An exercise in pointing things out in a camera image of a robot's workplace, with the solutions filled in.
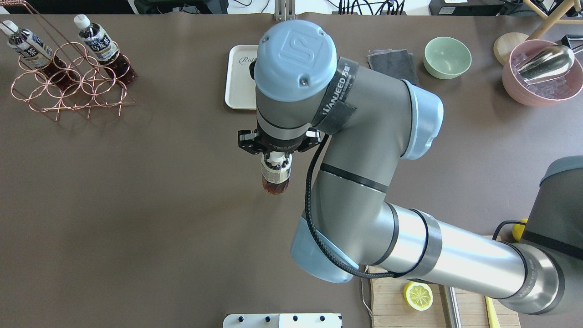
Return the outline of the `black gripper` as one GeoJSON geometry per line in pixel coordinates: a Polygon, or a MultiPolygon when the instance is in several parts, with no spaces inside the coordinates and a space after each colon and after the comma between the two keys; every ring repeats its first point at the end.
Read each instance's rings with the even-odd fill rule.
{"type": "Polygon", "coordinates": [[[242,129],[237,135],[239,148],[252,155],[305,152],[322,142],[322,133],[316,129],[308,129],[304,134],[292,139],[275,138],[262,129],[242,129]]]}

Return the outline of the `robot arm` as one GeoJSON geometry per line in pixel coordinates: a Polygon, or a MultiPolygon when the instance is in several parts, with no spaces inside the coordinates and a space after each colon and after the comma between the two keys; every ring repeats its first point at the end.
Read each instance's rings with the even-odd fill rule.
{"type": "Polygon", "coordinates": [[[319,145],[290,253],[327,282],[449,285],[527,315],[582,305],[582,100],[527,109],[478,77],[429,91],[337,54],[305,20],[251,65],[267,169],[319,145]]]}

